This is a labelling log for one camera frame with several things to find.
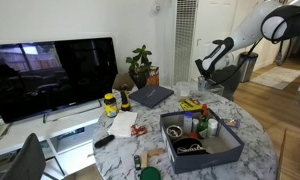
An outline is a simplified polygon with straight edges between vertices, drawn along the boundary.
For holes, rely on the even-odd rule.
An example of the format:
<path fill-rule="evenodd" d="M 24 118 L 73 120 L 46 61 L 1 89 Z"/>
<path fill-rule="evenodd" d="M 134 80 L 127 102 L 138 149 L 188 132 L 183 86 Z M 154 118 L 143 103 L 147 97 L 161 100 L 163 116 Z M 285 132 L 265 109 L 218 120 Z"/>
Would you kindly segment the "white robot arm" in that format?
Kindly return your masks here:
<path fill-rule="evenodd" d="M 275 44 L 297 36 L 300 36 L 300 0 L 287 4 L 265 0 L 229 36 L 212 41 L 207 55 L 197 59 L 195 64 L 203 77 L 210 78 L 215 70 L 230 65 L 225 55 L 232 51 L 252 45 L 261 38 Z"/>

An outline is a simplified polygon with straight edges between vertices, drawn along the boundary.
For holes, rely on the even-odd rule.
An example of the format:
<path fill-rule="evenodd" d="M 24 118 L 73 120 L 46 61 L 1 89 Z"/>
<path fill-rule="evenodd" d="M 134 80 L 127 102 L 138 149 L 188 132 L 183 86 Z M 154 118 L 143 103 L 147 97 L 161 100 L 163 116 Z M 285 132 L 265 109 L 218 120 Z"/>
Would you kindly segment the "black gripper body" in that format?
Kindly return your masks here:
<path fill-rule="evenodd" d="M 211 75 L 213 73 L 213 70 L 212 69 L 208 69 L 208 70 L 205 70 L 203 68 L 203 65 L 202 65 L 203 61 L 201 59 L 197 59 L 195 61 L 195 64 L 200 72 L 200 74 L 205 78 L 205 79 L 210 79 L 211 78 Z"/>

